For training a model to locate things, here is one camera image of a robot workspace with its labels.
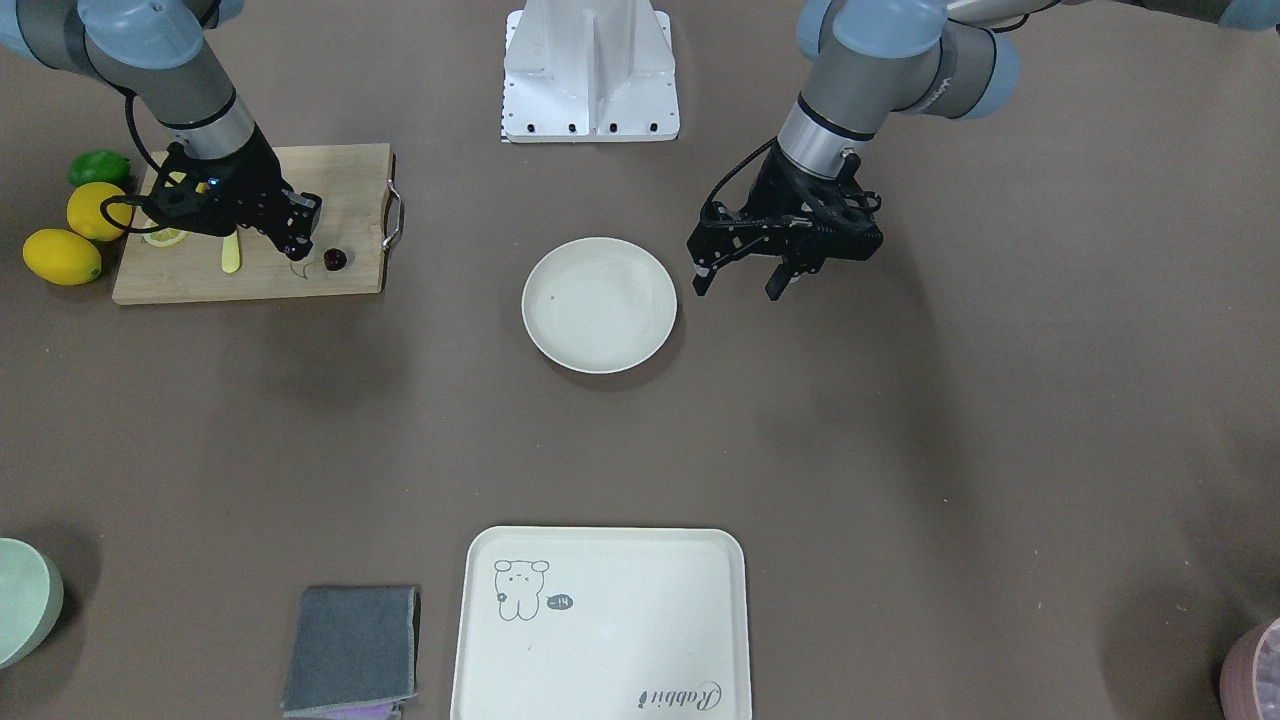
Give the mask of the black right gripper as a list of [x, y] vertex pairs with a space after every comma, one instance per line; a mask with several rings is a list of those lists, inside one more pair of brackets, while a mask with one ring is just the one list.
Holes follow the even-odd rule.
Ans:
[[280, 251], [293, 263], [312, 252], [323, 199], [293, 192], [260, 128], [242, 149], [218, 159], [193, 158], [172, 142], [160, 169], [141, 204], [150, 220], [218, 237], [250, 227], [285, 238]]

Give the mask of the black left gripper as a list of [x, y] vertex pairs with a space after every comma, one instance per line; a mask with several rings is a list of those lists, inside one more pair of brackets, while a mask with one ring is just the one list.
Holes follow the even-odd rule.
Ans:
[[[717, 195], [759, 156], [764, 160], [748, 200], [730, 210]], [[860, 155], [846, 150], [837, 156], [833, 179], [813, 176], [795, 167], [776, 140], [749, 154], [709, 192], [687, 241], [695, 295], [705, 296], [717, 272], [745, 255], [781, 258], [765, 282], [765, 296], [774, 302], [801, 275], [800, 266], [874, 255], [884, 241], [876, 223], [882, 200], [858, 183], [860, 167]]]

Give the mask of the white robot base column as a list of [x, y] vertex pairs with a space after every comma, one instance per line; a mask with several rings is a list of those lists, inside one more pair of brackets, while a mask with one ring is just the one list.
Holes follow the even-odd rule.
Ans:
[[508, 143], [678, 137], [672, 23], [649, 1], [527, 1], [506, 17], [504, 51]]

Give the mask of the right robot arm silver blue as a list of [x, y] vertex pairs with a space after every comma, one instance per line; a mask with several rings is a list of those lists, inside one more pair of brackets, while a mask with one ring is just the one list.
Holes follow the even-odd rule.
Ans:
[[239, 1], [5, 1], [3, 46], [44, 67], [96, 79], [141, 101], [173, 141], [142, 195], [102, 201], [138, 208], [148, 229], [266, 236], [292, 261], [314, 250], [323, 201], [284, 179], [273, 146], [205, 33]]

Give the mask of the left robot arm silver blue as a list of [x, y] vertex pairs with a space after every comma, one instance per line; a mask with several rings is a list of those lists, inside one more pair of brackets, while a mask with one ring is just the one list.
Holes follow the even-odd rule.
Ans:
[[780, 132], [750, 154], [762, 168], [744, 205], [709, 193], [687, 241], [692, 288], [750, 256], [777, 258], [777, 300], [829, 260], [865, 261], [883, 243], [881, 197], [858, 183], [867, 145], [895, 114], [970, 120], [1012, 96], [1011, 36], [1055, 1], [809, 1], [796, 26], [810, 61]]

